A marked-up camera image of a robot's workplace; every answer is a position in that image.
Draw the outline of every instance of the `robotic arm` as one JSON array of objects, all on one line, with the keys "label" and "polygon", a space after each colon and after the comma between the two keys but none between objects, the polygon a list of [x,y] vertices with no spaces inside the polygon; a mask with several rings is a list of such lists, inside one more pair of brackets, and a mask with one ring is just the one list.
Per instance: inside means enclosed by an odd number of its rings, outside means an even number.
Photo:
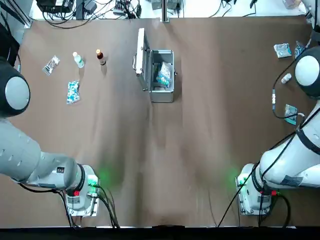
[{"label": "robotic arm", "polygon": [[[297,59],[295,78],[311,98],[320,99],[320,46]],[[259,164],[247,164],[236,178],[243,215],[267,214],[271,190],[320,187],[320,100],[295,135],[266,151]]]},{"label": "robotic arm", "polygon": [[43,152],[39,144],[7,117],[23,113],[30,102],[25,78],[0,58],[0,173],[17,183],[61,190],[71,216],[96,216],[99,178],[88,165],[63,154]]}]

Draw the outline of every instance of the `brown table surface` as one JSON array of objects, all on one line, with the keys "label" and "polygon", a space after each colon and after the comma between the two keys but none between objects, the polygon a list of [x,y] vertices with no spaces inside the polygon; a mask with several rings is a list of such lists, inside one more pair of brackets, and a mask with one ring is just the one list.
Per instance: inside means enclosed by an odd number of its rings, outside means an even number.
[{"label": "brown table surface", "polygon": [[[132,69],[139,28],[146,28],[152,49],[174,50],[174,103],[152,104],[141,90]],[[219,222],[242,167],[294,129],[272,114],[272,84],[293,59],[277,59],[273,46],[290,43],[293,51],[310,33],[304,17],[171,19],[169,24],[95,20],[71,30],[35,21],[20,49],[30,105],[11,122],[43,151],[94,167],[113,192],[121,226],[213,226],[208,189]],[[106,74],[97,48],[107,57]],[[74,62],[74,51],[84,57],[83,69]],[[54,55],[60,64],[46,76],[42,68]],[[81,100],[67,105],[68,82],[77,79]],[[294,80],[277,85],[279,114],[286,103],[305,114],[315,105]],[[3,175],[0,181],[1,228],[68,224],[58,195],[27,192]],[[320,224],[318,190],[283,193],[291,203],[291,225]],[[264,224],[281,226],[285,217],[279,200]],[[256,217],[240,219],[243,226],[257,225]],[[102,204],[98,217],[82,220],[83,226],[109,223]],[[234,203],[222,225],[238,224]]]}]

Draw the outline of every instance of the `small packet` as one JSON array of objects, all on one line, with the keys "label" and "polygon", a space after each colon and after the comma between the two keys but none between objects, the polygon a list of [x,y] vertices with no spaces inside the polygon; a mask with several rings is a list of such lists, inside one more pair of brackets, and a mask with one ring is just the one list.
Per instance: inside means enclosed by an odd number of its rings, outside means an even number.
[{"label": "small packet", "polygon": [[155,80],[163,85],[166,85],[167,87],[170,84],[171,80],[171,64],[162,62],[160,71],[158,72],[158,75],[156,76]]},{"label": "small packet", "polygon": [[289,43],[276,44],[273,46],[278,59],[292,56]]},{"label": "small packet", "polygon": [[68,94],[66,97],[66,104],[73,104],[80,100],[79,96],[79,82],[70,81],[68,83]]},{"label": "small packet", "polygon": [[306,47],[301,42],[298,42],[298,41],[295,41],[295,42],[296,42],[296,46],[294,49],[294,58],[297,59],[297,57],[299,57],[299,55],[306,49]]},{"label": "small packet", "polygon": [[[285,117],[293,115],[293,114],[297,114],[297,113],[298,113],[298,109],[296,107],[291,106],[289,104],[285,105],[285,109],[284,109],[284,116]],[[285,118],[284,120],[292,125],[297,124],[297,116],[288,117],[288,118]]]},{"label": "small packet", "polygon": [[59,62],[60,62],[60,59],[57,58],[56,55],[54,55],[53,58],[51,58],[51,60],[45,65],[45,67],[42,68],[42,71],[44,71],[45,74],[50,76],[50,74],[52,73],[52,70],[56,66],[58,66]]}]

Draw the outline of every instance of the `metal briefcase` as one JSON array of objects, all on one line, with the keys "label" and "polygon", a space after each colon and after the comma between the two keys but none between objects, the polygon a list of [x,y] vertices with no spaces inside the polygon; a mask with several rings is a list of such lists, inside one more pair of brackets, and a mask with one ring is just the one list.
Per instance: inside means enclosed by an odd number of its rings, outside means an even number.
[{"label": "metal briefcase", "polygon": [[[170,64],[170,84],[160,87],[155,81],[156,65],[162,62]],[[132,68],[135,71],[143,91],[149,91],[151,102],[172,103],[175,90],[175,58],[172,50],[151,50],[144,28],[139,29],[136,54]]]}]

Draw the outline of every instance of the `plastic bag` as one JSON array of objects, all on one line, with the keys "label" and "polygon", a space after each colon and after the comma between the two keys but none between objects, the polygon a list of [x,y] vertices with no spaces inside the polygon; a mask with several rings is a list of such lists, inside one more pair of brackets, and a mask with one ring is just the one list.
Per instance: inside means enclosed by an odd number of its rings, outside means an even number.
[{"label": "plastic bag", "polygon": [[66,97],[66,104],[73,104],[80,100],[79,96],[79,82],[70,81],[68,83],[68,94]]},{"label": "plastic bag", "polygon": [[171,81],[171,64],[162,62],[160,71],[158,72],[158,75],[156,76],[155,80],[163,85],[166,85],[167,87],[170,84]]},{"label": "plastic bag", "polygon": [[273,46],[278,59],[292,56],[289,43],[276,44]]},{"label": "plastic bag", "polygon": [[306,47],[301,42],[298,42],[298,41],[295,41],[295,42],[296,42],[296,46],[294,49],[294,58],[296,59],[306,49]]}]

